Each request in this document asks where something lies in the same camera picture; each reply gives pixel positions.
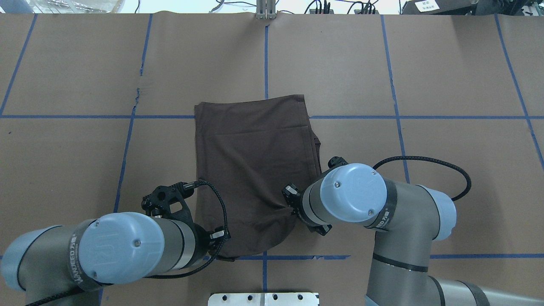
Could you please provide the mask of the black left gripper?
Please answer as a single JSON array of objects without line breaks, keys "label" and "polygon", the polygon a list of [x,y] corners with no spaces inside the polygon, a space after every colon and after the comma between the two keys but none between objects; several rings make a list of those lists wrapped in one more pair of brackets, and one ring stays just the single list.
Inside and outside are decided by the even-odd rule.
[{"label": "black left gripper", "polygon": [[223,225],[212,231],[206,231],[202,226],[195,225],[195,256],[203,259],[207,254],[214,255],[219,250],[221,242],[229,240],[231,235]]}]

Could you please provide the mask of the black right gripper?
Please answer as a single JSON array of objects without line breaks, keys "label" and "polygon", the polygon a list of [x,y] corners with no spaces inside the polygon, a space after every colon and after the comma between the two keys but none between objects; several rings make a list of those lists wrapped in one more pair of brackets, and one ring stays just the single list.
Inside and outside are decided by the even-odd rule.
[{"label": "black right gripper", "polygon": [[310,203],[310,192],[311,187],[302,192],[293,184],[288,184],[282,190],[284,200],[292,208],[292,215],[297,216],[309,231],[325,236],[332,229],[332,225],[315,213]]}]

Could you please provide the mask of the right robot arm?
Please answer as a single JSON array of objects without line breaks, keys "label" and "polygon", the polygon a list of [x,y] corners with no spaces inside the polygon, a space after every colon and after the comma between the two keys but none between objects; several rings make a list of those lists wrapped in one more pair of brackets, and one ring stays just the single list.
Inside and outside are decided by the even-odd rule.
[{"label": "right robot arm", "polygon": [[431,245],[454,229],[454,201],[396,182],[361,163],[330,165],[305,190],[288,184],[287,204],[309,230],[326,235],[352,223],[375,231],[366,306],[542,306],[543,300],[429,275]]}]

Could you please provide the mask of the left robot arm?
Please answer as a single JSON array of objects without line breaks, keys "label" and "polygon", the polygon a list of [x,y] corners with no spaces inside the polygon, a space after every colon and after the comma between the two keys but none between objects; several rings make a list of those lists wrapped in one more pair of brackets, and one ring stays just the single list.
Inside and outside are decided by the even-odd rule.
[{"label": "left robot arm", "polygon": [[140,279],[177,279],[205,269],[230,237],[192,222],[136,212],[53,225],[16,238],[1,275],[28,306],[97,306],[100,290]]}]

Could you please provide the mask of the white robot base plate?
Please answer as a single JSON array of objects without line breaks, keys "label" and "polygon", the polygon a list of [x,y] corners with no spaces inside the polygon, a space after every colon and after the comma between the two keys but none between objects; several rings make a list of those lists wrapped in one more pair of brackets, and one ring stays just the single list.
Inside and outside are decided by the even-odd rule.
[{"label": "white robot base plate", "polygon": [[212,294],[208,306],[320,306],[318,293],[264,292]]}]

